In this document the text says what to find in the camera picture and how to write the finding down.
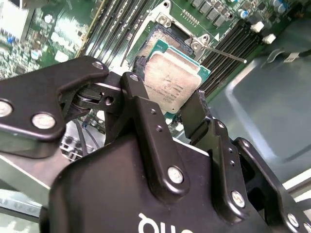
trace green circuit board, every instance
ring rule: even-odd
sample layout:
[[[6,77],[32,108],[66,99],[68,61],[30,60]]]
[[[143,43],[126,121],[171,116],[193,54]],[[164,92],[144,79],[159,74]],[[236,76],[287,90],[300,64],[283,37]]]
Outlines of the green circuit board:
[[[205,12],[203,6],[207,2],[211,8]],[[163,31],[180,44],[187,37],[199,38],[207,34],[208,46],[216,47],[241,19],[241,9],[249,16],[257,14],[276,35],[291,22],[286,13],[292,4],[287,3],[286,12],[280,14],[269,0],[51,0],[44,7],[29,11],[31,21],[24,39],[9,41],[12,35],[0,28],[0,79],[83,55],[98,58],[110,68],[119,66],[124,57],[125,64],[131,68],[151,34],[161,26],[155,20],[146,25],[143,22],[155,8],[165,7],[166,3],[170,6],[166,14],[173,18],[173,23]],[[249,58],[263,48],[259,46]],[[190,47],[186,50],[189,57],[195,58]],[[196,61],[200,63],[209,53],[206,50]],[[232,72],[230,79],[243,67]]]
[[[156,0],[153,5],[159,5],[163,2],[165,1]],[[210,37],[208,46],[212,48],[214,48],[241,19],[239,16],[239,10],[241,9],[246,10],[249,16],[257,14],[264,20],[265,24],[276,28],[276,32],[278,32],[279,29],[283,30],[291,21],[291,19],[285,14],[276,13],[268,0],[239,0],[237,2],[211,0],[208,2],[210,2],[211,5],[213,4],[213,6],[208,13],[202,13],[201,11],[204,1],[198,1],[201,2],[201,4],[197,7],[193,4],[195,1],[171,0],[170,2],[172,3],[170,15],[185,26],[196,37],[208,34]],[[288,4],[287,7],[287,10],[289,11],[291,4]],[[217,9],[217,16],[213,20],[209,17],[209,12],[211,12],[212,9]],[[225,18],[225,21],[221,25],[215,25],[217,18],[222,16]],[[138,54],[138,51],[141,49],[142,45],[146,43],[148,36],[152,33],[157,24],[158,23],[156,22],[148,23],[147,27],[127,56],[128,61],[132,61]]]
[[[50,1],[29,11],[27,35],[8,43],[12,35],[1,29],[2,79],[73,59],[82,47],[101,0]]]

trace silver screw head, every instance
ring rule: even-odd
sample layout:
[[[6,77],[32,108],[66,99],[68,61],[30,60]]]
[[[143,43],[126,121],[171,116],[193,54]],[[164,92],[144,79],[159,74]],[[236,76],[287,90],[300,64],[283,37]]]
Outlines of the silver screw head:
[[[244,144],[246,147],[249,147],[248,142],[246,142],[245,140],[243,140],[243,144]]]
[[[218,125],[219,125],[220,128],[224,128],[225,127],[220,121],[218,121]]]
[[[4,101],[0,101],[0,117],[6,117],[13,111],[12,106]]]
[[[310,226],[310,224],[308,224],[308,223],[305,222],[303,225],[304,225],[304,227],[306,228],[307,232],[308,232],[308,233],[311,233],[311,226]]]
[[[167,173],[171,181],[173,181],[174,183],[182,183],[184,181],[183,174],[179,169],[175,168],[174,166],[169,167]]]
[[[287,214],[287,218],[294,227],[296,228],[299,227],[299,223],[294,215]]]
[[[134,81],[138,82],[138,77],[136,74],[130,74],[131,79],[133,79]]]
[[[94,63],[92,63],[92,65],[94,67],[96,67],[97,69],[104,69],[102,63],[100,63],[100,62],[94,62]]]
[[[234,203],[241,207],[241,208],[244,208],[245,207],[245,201],[244,201],[244,198],[243,196],[238,192],[238,191],[232,191],[231,192],[231,196],[232,196],[232,199],[234,201]]]
[[[46,113],[38,113],[34,115],[32,122],[34,126],[43,130],[50,129],[56,124],[55,119]]]
[[[159,23],[164,25],[167,22],[167,18],[165,16],[160,16],[159,17]]]

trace black mounting arm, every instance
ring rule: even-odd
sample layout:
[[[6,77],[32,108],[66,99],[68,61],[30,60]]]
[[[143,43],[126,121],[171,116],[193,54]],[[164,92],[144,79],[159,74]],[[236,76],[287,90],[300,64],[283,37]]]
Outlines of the black mounting arm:
[[[1,81],[0,105],[0,151],[38,164],[54,157],[66,122],[105,111],[105,147],[55,174],[41,232],[143,233],[150,224],[165,233],[168,223],[172,233],[308,232],[293,198],[250,142],[229,138],[200,90],[181,117],[205,152],[173,141],[137,74],[91,57]]]

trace capacitor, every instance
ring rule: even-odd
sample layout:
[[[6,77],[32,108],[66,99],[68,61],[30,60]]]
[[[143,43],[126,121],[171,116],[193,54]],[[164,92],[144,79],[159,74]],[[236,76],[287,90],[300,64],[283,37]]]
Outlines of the capacitor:
[[[282,3],[280,6],[275,7],[274,10],[279,14],[283,14],[286,11],[286,6]]]
[[[53,20],[53,16],[51,16],[51,15],[44,16],[44,22],[51,23],[52,20]]]
[[[270,0],[270,4],[274,7],[278,7],[282,4],[281,0]]]
[[[40,50],[31,50],[30,56],[34,60],[38,60],[42,56],[42,52]]]
[[[248,16],[248,12],[245,11],[245,10],[243,10],[243,9],[239,9],[239,10],[238,10],[238,14],[239,14],[239,17],[240,17],[241,19],[245,19],[245,18],[247,18],[247,16]]]
[[[10,36],[10,37],[7,38],[7,42],[9,44],[12,44],[14,41],[15,41],[15,38],[13,36]]]

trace gray metal panel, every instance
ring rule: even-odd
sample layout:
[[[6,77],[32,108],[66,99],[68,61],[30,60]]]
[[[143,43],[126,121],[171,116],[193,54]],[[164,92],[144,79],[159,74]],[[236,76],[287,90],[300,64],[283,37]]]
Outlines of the gray metal panel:
[[[269,48],[311,48],[311,20],[291,24]],[[256,146],[281,182],[311,167],[311,58],[254,60],[210,103],[232,138]]]

